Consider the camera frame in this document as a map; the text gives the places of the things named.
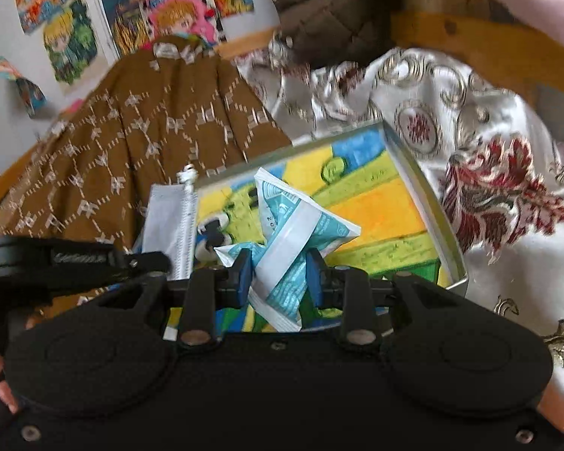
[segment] white plastic packet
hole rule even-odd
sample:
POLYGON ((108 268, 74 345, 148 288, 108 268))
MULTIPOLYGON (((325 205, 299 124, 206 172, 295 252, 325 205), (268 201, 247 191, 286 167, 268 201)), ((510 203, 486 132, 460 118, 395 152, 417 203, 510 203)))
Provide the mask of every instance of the white plastic packet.
POLYGON ((241 249, 250 249, 254 273, 248 299, 253 309, 277 331, 299 331, 298 309, 307 289, 305 253, 317 248, 326 257, 359 236, 361 228, 263 168, 257 171, 255 183, 266 245, 244 242, 215 251, 224 266, 231 266, 241 249))

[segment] white satin fabric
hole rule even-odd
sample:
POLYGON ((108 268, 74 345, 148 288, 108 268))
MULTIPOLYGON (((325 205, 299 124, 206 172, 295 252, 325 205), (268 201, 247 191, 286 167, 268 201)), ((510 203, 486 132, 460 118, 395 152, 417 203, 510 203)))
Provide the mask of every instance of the white satin fabric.
POLYGON ((371 118, 394 126, 465 250, 467 297, 490 310, 499 298, 499 312, 553 335, 564 392, 564 143, 519 96, 439 52, 395 49, 365 70, 289 62, 272 41, 236 64, 295 143, 371 118))

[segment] brown patterned blanket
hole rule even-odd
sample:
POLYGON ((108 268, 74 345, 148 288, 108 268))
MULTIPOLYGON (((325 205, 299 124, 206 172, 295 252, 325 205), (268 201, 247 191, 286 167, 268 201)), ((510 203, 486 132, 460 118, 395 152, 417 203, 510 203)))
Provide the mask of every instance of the brown patterned blanket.
POLYGON ((0 205, 0 235, 114 242, 130 248, 150 187, 289 145, 238 71, 179 37, 122 58, 60 120, 0 205))

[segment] metal rivet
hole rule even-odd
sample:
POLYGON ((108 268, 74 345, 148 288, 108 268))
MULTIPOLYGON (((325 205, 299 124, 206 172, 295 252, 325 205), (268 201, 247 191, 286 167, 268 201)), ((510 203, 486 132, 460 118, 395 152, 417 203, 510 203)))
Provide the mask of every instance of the metal rivet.
POLYGON ((516 433, 516 442, 520 444, 529 444, 535 438, 535 433, 529 429, 520 429, 516 433))
POLYGON ((376 334, 367 329, 356 329, 347 334, 347 341, 355 346, 372 344, 376 340, 376 334))
POLYGON ((21 429, 21 437, 28 443, 32 443, 34 441, 39 441, 42 437, 42 433, 36 426, 25 426, 21 429))
POLYGON ((286 343, 280 341, 274 341, 272 345, 269 347, 272 348, 274 351, 284 351, 284 349, 286 349, 286 343))
POLYGON ((211 336, 208 332, 200 329, 193 329, 186 331, 180 336, 180 340, 188 346, 201 346, 211 341, 211 336))

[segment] white zipper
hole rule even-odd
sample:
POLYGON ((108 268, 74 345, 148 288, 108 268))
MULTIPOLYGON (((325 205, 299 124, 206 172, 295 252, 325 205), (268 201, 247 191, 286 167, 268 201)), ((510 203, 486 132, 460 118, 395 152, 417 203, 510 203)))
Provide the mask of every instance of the white zipper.
POLYGON ((173 280, 187 280, 193 272, 194 246, 197 238, 197 205, 199 196, 194 191, 194 182, 199 173, 193 165, 184 167, 177 174, 179 185, 184 185, 182 198, 182 216, 177 233, 176 260, 173 280))

